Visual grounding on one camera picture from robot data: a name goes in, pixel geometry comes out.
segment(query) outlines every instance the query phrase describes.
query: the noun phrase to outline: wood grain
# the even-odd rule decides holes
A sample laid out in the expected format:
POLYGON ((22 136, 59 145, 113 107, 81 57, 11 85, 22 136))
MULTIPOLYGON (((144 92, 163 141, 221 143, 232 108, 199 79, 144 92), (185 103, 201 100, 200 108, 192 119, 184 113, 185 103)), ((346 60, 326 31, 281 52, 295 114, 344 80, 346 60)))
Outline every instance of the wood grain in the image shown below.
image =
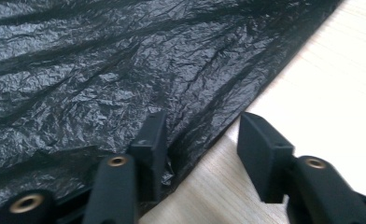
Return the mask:
MULTIPOLYGON (((366 0, 344 1, 247 111, 366 194, 366 0)), ((238 120, 140 223, 288 223, 284 204, 259 202, 237 134, 238 120)))

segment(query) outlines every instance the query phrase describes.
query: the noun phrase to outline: clamp jaw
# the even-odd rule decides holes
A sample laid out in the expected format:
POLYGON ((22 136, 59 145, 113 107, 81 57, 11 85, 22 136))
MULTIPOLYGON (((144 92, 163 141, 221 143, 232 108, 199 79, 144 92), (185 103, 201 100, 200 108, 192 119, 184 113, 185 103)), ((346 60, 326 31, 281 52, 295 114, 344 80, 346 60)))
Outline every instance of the clamp jaw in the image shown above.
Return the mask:
POLYGON ((260 116, 241 116, 237 152, 260 199, 289 196, 290 223, 366 223, 366 197, 320 158, 293 156, 294 146, 260 116))

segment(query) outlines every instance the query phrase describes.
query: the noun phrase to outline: crinkled plastic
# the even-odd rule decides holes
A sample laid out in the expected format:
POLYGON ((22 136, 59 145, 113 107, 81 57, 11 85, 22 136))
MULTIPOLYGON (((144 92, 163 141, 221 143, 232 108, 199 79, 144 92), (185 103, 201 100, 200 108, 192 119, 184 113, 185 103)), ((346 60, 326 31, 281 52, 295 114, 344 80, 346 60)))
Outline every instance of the crinkled plastic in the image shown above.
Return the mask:
POLYGON ((173 192, 339 2, 0 0, 0 204, 89 186, 160 110, 173 192))

